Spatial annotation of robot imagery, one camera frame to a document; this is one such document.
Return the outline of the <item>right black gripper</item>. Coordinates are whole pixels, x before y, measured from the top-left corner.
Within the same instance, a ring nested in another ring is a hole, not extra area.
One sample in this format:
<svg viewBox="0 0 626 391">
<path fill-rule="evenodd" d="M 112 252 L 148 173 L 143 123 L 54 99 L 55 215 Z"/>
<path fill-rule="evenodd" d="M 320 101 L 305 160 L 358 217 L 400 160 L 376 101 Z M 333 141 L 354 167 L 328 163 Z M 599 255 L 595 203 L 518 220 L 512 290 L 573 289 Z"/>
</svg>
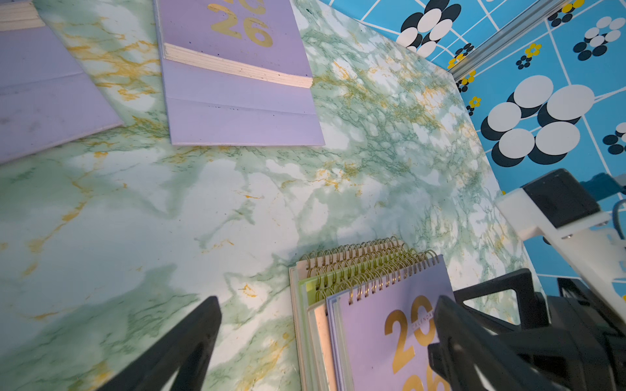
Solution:
<svg viewBox="0 0 626 391">
<path fill-rule="evenodd" d="M 528 268 L 456 290 L 454 297 L 555 384 L 624 390 L 625 322 L 580 280 L 559 278 L 558 284 L 559 295 L 547 297 L 547 307 Z"/>
</svg>

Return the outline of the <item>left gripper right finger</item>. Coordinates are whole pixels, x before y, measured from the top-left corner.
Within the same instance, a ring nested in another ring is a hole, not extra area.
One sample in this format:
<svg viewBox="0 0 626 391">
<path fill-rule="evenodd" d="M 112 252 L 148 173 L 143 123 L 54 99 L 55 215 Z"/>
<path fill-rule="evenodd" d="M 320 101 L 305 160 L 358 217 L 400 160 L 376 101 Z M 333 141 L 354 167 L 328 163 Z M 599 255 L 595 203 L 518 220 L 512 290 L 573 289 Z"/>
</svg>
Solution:
<svg viewBox="0 0 626 391">
<path fill-rule="evenodd" d="M 474 318 L 447 297 L 435 306 L 439 341 L 428 345 L 430 366 L 453 390 L 555 390 L 513 350 L 489 334 Z"/>
</svg>

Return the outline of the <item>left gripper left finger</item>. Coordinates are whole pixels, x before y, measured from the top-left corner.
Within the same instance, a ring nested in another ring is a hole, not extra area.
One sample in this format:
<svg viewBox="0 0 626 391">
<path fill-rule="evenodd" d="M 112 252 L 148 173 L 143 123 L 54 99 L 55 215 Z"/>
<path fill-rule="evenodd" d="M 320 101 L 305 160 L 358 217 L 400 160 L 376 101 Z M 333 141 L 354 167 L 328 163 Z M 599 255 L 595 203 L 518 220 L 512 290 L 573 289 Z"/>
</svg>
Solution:
<svg viewBox="0 0 626 391">
<path fill-rule="evenodd" d="M 102 385 L 102 390 L 200 390 L 215 348 L 222 312 L 208 297 L 133 363 Z"/>
</svg>

